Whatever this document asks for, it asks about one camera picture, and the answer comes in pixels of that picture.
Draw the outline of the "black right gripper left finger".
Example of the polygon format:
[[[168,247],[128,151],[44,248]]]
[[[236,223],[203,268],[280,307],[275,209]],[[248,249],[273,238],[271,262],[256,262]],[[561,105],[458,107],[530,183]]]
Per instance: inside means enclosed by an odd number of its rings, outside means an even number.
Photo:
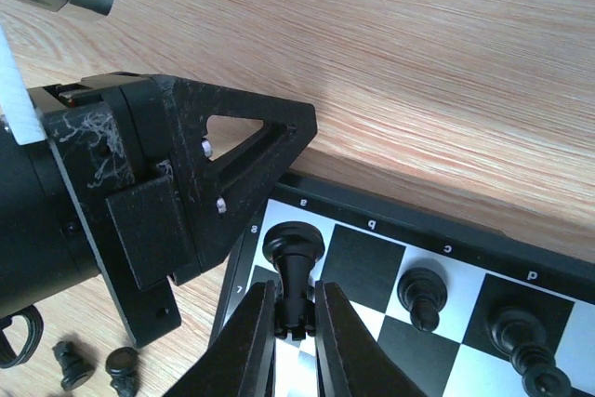
[[[214,343],[165,394],[272,396],[274,305],[274,282],[252,285]]]

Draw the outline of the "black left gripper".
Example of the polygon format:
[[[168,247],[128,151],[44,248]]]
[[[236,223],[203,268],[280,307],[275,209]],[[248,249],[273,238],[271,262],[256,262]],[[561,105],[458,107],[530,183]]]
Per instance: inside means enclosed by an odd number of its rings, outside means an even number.
[[[34,87],[46,139],[1,136],[1,317],[95,275],[144,347],[180,326],[169,279],[191,260],[171,100],[159,75]]]

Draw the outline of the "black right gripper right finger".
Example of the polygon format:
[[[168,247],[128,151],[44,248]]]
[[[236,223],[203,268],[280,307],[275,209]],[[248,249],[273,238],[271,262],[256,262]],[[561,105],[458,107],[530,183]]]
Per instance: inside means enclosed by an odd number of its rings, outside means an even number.
[[[379,347],[336,283],[315,285],[315,349],[320,396],[422,396]]]

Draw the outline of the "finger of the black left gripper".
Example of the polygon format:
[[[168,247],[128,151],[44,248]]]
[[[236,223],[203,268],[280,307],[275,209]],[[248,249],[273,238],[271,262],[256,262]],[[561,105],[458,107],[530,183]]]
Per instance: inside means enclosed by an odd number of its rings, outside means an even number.
[[[172,279],[183,285],[217,267],[271,192],[317,133],[312,104],[157,74],[172,138],[171,165],[194,253]],[[212,116],[259,120],[262,127],[215,160],[205,155]]]

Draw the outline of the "black chess rook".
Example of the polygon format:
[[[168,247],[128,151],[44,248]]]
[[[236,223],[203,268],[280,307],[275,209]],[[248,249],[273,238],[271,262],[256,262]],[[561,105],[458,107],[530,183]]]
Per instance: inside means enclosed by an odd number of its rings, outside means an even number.
[[[275,302],[275,336],[302,341],[315,333],[311,271],[325,252],[319,230],[306,222],[287,221],[264,236],[263,256],[280,277]]]

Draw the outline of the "black chess piece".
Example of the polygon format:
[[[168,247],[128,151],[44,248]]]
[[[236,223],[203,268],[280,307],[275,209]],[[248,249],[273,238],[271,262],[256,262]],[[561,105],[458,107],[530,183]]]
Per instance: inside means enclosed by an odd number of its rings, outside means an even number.
[[[110,386],[120,397],[133,397],[139,391],[139,353],[131,347],[112,351],[105,362],[105,370],[111,378]]]

